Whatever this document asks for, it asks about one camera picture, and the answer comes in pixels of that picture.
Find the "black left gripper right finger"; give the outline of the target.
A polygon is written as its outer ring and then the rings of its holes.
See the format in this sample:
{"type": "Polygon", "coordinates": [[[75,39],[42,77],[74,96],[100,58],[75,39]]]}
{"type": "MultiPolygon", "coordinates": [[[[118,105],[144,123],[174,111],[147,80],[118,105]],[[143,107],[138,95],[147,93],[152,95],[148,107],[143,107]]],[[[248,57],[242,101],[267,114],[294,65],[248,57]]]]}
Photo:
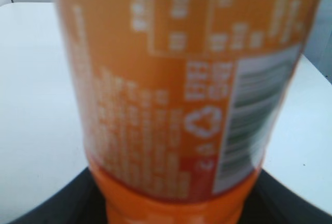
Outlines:
{"type": "Polygon", "coordinates": [[[262,171],[238,223],[331,223],[331,215],[262,171]]]}

